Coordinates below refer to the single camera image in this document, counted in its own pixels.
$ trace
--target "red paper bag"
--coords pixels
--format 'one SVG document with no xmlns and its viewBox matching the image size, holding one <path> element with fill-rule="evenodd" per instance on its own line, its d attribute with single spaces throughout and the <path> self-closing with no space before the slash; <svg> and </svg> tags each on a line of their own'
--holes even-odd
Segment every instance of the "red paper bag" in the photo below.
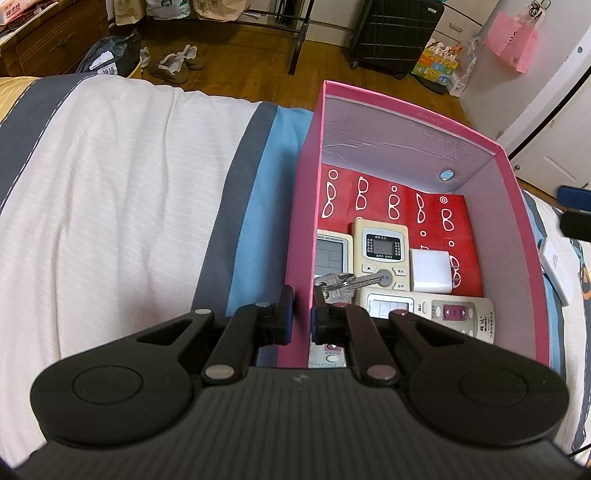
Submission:
<svg viewBox="0 0 591 480">
<path fill-rule="evenodd" d="M 504 63 L 520 73 L 527 72 L 534 57 L 540 33 L 538 28 L 545 18 L 544 9 L 532 17 L 529 9 L 517 17 L 500 12 L 486 36 L 484 45 Z"/>
</svg>

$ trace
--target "key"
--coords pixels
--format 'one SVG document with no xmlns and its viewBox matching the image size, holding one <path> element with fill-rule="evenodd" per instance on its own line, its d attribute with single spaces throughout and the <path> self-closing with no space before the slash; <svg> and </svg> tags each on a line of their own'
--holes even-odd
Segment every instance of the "key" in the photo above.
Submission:
<svg viewBox="0 0 591 480">
<path fill-rule="evenodd" d="M 363 287 L 370 287 L 375 284 L 382 284 L 392 282 L 392 275 L 387 270 L 380 270 L 371 275 L 364 275 L 363 277 L 355 277 L 352 273 L 330 273 L 322 277 L 318 277 L 315 285 L 322 287 L 326 303 L 350 303 L 355 295 L 355 292 Z"/>
</svg>

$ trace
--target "white bedsheet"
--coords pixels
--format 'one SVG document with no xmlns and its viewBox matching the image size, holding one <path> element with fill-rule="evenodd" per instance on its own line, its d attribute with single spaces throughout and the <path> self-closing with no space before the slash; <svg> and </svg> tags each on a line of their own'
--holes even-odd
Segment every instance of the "white bedsheet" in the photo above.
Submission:
<svg viewBox="0 0 591 480">
<path fill-rule="evenodd" d="M 256 107 L 97 76 L 57 110 L 0 217 L 9 464 L 44 443 L 28 396 L 45 367 L 188 310 Z"/>
</svg>

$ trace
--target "shoe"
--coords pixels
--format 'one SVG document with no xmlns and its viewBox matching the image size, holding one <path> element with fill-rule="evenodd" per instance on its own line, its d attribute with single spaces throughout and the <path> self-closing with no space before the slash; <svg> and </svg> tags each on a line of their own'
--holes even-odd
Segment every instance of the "shoe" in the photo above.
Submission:
<svg viewBox="0 0 591 480">
<path fill-rule="evenodd" d="M 197 55 L 197 47 L 195 45 L 185 45 L 177 55 L 184 58 L 184 62 L 189 70 L 202 70 L 205 68 L 205 60 L 203 57 Z"/>
<path fill-rule="evenodd" d="M 169 53 L 165 57 L 151 62 L 148 71 L 156 78 L 180 85 L 189 79 L 189 71 L 183 60 L 182 57 Z"/>
<path fill-rule="evenodd" d="M 148 47 L 144 47 L 139 51 L 139 65 L 144 69 L 150 64 L 150 52 Z"/>
</svg>

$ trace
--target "black plastic bag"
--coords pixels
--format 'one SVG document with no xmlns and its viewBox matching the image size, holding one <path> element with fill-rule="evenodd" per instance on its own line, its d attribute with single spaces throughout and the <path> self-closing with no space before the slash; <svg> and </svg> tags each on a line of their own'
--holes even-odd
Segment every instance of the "black plastic bag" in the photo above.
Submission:
<svg viewBox="0 0 591 480">
<path fill-rule="evenodd" d="M 138 65 L 141 43 L 142 37 L 137 30 L 128 37 L 105 37 L 90 48 L 78 65 L 76 73 L 128 77 Z"/>
</svg>

